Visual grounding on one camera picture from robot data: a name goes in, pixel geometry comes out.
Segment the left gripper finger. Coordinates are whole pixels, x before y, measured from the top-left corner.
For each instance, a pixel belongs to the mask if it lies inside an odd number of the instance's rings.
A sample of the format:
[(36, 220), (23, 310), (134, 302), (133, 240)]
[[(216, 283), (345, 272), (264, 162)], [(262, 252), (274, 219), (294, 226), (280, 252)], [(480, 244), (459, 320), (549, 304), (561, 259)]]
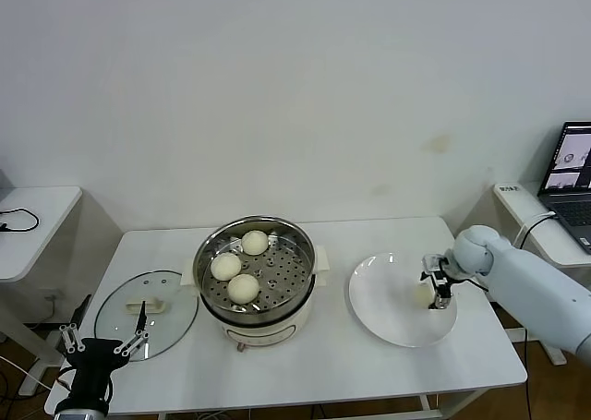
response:
[(149, 333), (146, 330), (146, 301), (143, 300), (139, 310), (139, 317), (134, 335), (114, 349), (114, 354), (121, 356), (132, 356), (149, 339)]
[(82, 303), (74, 310), (70, 321), (59, 326), (59, 332), (68, 354), (77, 352), (83, 353), (86, 349), (78, 328), (84, 319), (90, 300), (91, 295), (88, 294), (82, 300)]

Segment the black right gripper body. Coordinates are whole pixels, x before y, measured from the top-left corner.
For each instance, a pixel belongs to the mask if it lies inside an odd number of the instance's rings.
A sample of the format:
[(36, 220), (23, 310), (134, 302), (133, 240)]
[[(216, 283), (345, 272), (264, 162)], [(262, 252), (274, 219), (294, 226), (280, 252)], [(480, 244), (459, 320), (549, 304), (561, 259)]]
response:
[(456, 280), (451, 275), (450, 261), (443, 255), (438, 256), (438, 270), (436, 271), (436, 289), (438, 291), (450, 291), (456, 284)]

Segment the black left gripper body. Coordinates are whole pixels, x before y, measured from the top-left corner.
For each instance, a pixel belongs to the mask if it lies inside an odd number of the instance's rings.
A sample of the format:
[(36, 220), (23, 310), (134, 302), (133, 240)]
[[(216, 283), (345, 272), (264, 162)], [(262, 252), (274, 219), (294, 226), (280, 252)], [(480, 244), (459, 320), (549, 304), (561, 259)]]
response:
[(84, 350), (67, 354), (66, 359), (75, 370), (69, 394), (63, 399), (63, 410), (109, 412), (113, 394), (111, 374), (127, 364), (127, 358), (115, 349), (123, 342), (112, 339), (84, 338)]

